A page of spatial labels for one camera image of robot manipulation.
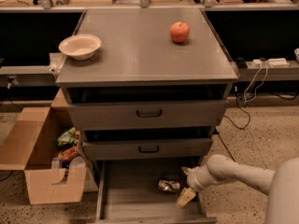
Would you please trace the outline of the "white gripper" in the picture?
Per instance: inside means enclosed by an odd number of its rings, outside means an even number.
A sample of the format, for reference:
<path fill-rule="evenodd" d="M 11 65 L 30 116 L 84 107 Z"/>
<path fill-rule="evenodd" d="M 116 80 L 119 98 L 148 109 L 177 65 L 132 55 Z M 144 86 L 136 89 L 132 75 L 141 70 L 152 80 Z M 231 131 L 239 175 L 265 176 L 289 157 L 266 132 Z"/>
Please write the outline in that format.
<path fill-rule="evenodd" d="M 182 166 L 182 172 L 187 176 L 187 184 L 189 188 L 184 188 L 177 199 L 177 205 L 184 207 L 192 199 L 196 197 L 197 192 L 201 189 L 205 189 L 207 186 L 215 183 L 215 176 L 212 175 L 207 166 L 197 166 L 195 168 L 189 168 Z"/>

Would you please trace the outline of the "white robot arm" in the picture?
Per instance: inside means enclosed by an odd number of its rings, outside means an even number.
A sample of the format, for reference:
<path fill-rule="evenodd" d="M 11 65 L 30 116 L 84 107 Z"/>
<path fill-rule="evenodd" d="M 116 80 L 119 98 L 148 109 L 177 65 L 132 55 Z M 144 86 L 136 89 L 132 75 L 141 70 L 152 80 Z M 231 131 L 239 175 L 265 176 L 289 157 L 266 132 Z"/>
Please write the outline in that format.
<path fill-rule="evenodd" d="M 188 187 L 177 204 L 190 202 L 202 189 L 236 180 L 268 196 L 265 224 L 299 224 L 299 159 L 284 161 L 276 170 L 237 163 L 226 156 L 210 156 L 206 164 L 182 167 Z"/>

